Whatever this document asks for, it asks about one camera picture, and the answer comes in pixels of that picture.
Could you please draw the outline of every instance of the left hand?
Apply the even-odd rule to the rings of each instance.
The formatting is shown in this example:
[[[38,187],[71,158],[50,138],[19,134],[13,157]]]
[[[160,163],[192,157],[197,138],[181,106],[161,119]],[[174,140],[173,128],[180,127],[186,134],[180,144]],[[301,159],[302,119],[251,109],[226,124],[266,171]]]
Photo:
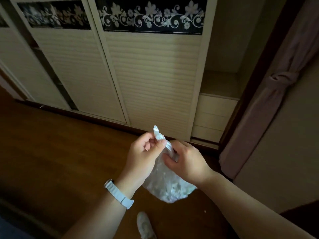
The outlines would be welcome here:
[[[120,178],[129,178],[135,189],[138,189],[150,175],[155,159],[167,144],[166,140],[157,141],[153,133],[147,132],[131,144],[126,165]]]

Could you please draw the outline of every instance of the forearm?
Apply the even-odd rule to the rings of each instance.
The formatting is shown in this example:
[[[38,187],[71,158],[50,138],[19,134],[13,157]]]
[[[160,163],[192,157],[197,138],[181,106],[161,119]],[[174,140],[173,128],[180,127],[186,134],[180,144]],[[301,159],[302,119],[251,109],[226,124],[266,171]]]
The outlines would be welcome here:
[[[129,176],[120,176],[114,184],[129,199],[136,191]],[[111,239],[126,212],[114,196],[105,191],[98,203],[85,214],[62,239]]]
[[[210,171],[198,186],[221,210],[241,238],[313,238],[221,174]]]

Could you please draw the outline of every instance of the white watch strap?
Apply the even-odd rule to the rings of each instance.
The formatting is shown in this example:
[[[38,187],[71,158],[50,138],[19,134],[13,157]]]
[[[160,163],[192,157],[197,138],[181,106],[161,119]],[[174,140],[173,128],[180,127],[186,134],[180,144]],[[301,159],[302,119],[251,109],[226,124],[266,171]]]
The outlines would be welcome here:
[[[106,188],[126,209],[130,209],[134,203],[134,200],[128,199],[124,194],[113,184],[109,179],[105,182],[104,188]]]

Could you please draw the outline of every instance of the drawer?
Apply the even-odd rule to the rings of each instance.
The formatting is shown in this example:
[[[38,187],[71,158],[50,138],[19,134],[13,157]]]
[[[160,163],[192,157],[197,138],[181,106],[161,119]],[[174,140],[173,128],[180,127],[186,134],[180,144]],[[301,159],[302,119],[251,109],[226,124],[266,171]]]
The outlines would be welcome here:
[[[222,117],[205,112],[196,112],[194,125],[224,131],[229,117]]]
[[[193,126],[192,137],[201,138],[212,142],[219,142],[223,131],[202,127],[202,126]]]
[[[236,104],[236,100],[199,95],[196,113],[205,112],[213,115],[230,117]]]

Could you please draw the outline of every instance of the shelf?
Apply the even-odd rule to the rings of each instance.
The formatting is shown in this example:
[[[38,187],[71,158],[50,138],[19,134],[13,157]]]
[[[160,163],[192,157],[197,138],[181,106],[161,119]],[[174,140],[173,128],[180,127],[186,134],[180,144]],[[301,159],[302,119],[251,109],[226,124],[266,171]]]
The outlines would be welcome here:
[[[236,74],[204,70],[200,94],[239,100]]]

